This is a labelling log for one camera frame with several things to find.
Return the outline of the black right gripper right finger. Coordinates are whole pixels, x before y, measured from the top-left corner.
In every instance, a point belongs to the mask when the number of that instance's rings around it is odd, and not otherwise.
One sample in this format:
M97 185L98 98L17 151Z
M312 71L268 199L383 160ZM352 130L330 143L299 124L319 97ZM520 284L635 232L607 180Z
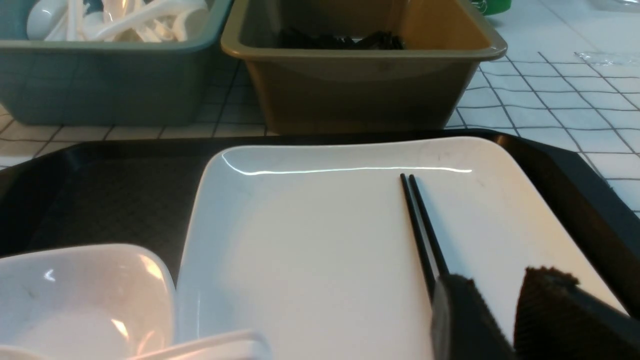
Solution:
M521 360L637 360L639 321L556 268L525 270L513 346Z

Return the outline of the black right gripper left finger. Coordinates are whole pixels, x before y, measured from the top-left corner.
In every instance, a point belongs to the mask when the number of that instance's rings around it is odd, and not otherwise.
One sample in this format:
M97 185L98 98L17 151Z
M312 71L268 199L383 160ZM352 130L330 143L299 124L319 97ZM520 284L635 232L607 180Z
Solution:
M430 338L435 360L514 360L475 282L441 275L432 296Z

